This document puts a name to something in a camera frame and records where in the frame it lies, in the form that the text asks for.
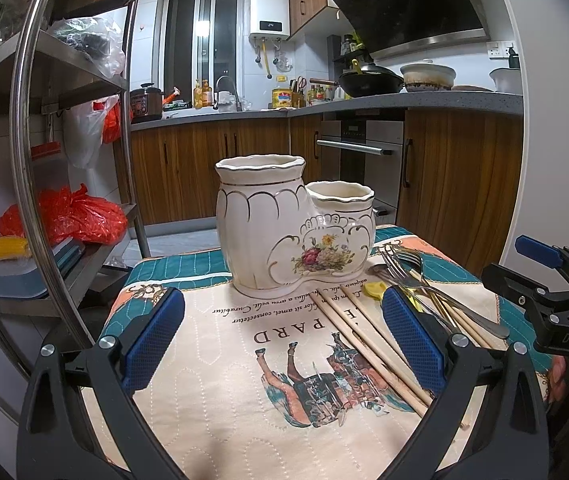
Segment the person right hand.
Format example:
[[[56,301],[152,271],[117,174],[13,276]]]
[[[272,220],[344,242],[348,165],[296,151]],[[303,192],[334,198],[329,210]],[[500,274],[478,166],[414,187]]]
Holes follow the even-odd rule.
[[[551,361],[551,368],[548,372],[549,379],[549,401],[561,401],[566,392],[566,360],[564,356],[554,356]]]

